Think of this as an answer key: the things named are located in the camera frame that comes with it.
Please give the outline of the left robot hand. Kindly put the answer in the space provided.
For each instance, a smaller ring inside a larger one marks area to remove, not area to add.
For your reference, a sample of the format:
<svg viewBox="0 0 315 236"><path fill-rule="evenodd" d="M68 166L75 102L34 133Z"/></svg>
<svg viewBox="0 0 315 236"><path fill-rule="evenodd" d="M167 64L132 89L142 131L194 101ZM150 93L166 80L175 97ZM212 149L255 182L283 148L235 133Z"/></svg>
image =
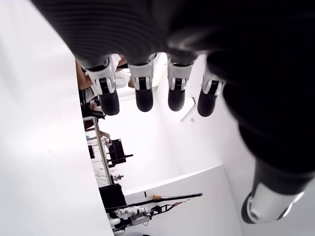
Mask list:
<svg viewBox="0 0 315 236"><path fill-rule="evenodd" d="M205 54L198 113L219 94L255 156L248 224L283 218L315 177L315 3L312 0L35 0L96 86L105 114L120 108L112 54L123 55L139 110L153 106L153 60L168 57L168 105L183 107Z"/></svg>

